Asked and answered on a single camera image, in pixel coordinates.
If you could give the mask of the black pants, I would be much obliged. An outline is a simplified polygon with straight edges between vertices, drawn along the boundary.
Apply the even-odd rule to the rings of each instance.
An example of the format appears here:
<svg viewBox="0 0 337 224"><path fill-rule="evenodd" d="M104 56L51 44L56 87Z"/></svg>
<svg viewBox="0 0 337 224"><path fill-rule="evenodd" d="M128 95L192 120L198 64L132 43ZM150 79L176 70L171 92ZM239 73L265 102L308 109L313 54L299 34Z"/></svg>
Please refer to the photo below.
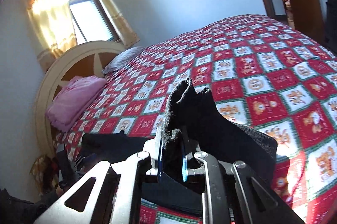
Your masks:
<svg viewBox="0 0 337 224"><path fill-rule="evenodd" d="M163 178L157 184L144 183L142 198L176 211L201 214L201 196L183 185L182 141L186 133L200 149L217 160L244 161L271 185L277 142L264 133L224 118L217 110L211 90L196 92L191 79L180 82L169 95L161 129Z"/></svg>

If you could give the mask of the pink folded blanket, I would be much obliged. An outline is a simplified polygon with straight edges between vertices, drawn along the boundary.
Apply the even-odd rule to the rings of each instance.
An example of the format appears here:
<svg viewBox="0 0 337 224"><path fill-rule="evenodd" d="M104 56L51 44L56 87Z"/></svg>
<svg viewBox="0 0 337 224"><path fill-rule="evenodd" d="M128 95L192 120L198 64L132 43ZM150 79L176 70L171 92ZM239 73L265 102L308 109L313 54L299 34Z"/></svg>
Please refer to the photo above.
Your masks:
<svg viewBox="0 0 337 224"><path fill-rule="evenodd" d="M61 132L68 132L84 110L102 92L106 83L105 78L96 76L73 77L45 112L51 125Z"/></svg>

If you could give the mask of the cream round headboard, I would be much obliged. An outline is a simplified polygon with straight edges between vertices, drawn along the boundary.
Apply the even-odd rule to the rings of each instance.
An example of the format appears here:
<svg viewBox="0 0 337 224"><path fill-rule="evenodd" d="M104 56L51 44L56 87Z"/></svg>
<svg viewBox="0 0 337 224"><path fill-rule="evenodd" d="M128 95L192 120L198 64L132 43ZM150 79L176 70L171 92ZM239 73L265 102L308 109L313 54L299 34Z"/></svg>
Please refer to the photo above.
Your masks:
<svg viewBox="0 0 337 224"><path fill-rule="evenodd" d="M75 76L103 77L103 68L125 48L117 42L91 41L71 48L62 54L48 69L41 82L34 103L34 125L37 143L43 155L53 158L53 140L56 129L45 112L53 99Z"/></svg>

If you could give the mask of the grey striped pillow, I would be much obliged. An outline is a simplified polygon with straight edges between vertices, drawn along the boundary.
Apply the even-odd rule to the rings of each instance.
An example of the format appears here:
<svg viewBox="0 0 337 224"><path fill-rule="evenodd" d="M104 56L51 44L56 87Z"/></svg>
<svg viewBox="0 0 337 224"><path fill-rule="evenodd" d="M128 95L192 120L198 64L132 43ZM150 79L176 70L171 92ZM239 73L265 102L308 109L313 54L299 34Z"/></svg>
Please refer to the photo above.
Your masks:
<svg viewBox="0 0 337 224"><path fill-rule="evenodd" d="M132 47L123 51L105 66L105 68L102 70L102 74L107 75L109 73L114 73L121 70L142 51L144 51L144 47L140 46Z"/></svg>

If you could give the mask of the red patchwork bed quilt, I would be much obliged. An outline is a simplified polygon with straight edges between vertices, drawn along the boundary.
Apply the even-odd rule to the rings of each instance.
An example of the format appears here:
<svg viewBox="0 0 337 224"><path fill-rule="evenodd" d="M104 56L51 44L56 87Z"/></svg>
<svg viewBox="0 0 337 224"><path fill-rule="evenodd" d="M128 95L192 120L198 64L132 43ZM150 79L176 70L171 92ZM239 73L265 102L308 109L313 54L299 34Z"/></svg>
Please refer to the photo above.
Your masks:
<svg viewBox="0 0 337 224"><path fill-rule="evenodd" d="M272 188L305 223L321 223L336 201L336 56L265 16L226 18L147 47L108 74L54 142L74 160L86 133L152 137L185 78L197 91L209 87L225 118L277 141Z"/></svg>

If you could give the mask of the window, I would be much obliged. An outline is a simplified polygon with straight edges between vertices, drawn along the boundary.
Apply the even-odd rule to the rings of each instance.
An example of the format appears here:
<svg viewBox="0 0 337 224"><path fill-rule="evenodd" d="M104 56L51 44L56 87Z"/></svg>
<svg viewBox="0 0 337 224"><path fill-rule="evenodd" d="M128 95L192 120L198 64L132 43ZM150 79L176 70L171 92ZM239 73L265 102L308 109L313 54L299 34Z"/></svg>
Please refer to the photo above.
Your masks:
<svg viewBox="0 0 337 224"><path fill-rule="evenodd" d="M117 41L113 26L99 0L68 0L77 43Z"/></svg>

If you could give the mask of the yellow curtain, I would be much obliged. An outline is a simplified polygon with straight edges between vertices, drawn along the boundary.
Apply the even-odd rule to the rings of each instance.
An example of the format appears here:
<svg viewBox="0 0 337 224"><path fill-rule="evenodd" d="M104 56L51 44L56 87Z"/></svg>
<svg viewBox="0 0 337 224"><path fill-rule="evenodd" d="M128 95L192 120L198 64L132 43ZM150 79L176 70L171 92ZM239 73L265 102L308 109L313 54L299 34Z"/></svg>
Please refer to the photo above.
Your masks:
<svg viewBox="0 0 337 224"><path fill-rule="evenodd" d="M72 24L68 0L22 0L37 41L33 49L43 71L66 51L78 43ZM117 33L117 40L127 49L139 42L139 38L126 21L113 0L99 0L108 20Z"/></svg>

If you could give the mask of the black suitcase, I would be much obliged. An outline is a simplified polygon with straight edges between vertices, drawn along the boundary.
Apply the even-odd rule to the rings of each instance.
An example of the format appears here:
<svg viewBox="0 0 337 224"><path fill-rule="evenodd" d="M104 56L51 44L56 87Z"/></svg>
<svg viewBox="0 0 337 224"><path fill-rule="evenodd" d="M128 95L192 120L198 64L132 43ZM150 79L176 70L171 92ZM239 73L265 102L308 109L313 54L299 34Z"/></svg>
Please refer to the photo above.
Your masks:
<svg viewBox="0 0 337 224"><path fill-rule="evenodd" d="M325 35L328 47L336 53L337 36L337 0L327 0L327 14L325 22Z"/></svg>

